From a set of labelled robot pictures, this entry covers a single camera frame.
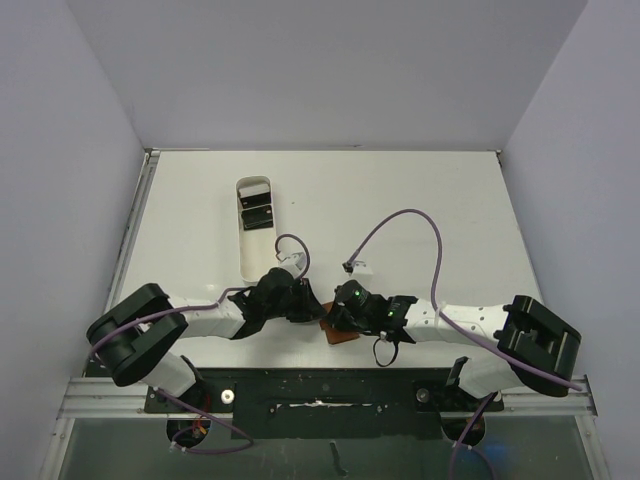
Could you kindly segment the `brown leather card holder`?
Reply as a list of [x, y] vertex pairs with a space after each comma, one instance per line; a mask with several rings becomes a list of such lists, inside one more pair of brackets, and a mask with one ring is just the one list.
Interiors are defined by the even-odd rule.
[[330, 326], [326, 318], [319, 322], [321, 330], [325, 333], [329, 345], [338, 345], [349, 341], [357, 340], [360, 335], [357, 332], [340, 331]]

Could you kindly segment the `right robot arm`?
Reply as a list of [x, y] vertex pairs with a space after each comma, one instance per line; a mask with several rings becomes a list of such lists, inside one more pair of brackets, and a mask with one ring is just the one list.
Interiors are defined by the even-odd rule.
[[579, 388], [572, 376], [581, 334], [529, 296], [506, 305], [440, 305], [415, 296], [385, 298], [349, 280], [336, 289], [327, 322], [393, 345], [446, 342], [488, 351], [486, 358], [466, 355], [454, 363], [445, 395], [459, 409], [519, 386], [549, 397]]

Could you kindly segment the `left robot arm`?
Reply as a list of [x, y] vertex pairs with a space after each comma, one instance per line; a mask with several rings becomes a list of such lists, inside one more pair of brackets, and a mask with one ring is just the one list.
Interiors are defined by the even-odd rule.
[[142, 382], [190, 411], [202, 402], [204, 387], [190, 360], [171, 352], [178, 340], [242, 340], [272, 319], [306, 323], [325, 314], [308, 279], [275, 267], [256, 285], [229, 287], [212, 303], [170, 296], [158, 284], [147, 283], [95, 320], [86, 338], [90, 354], [117, 386]]

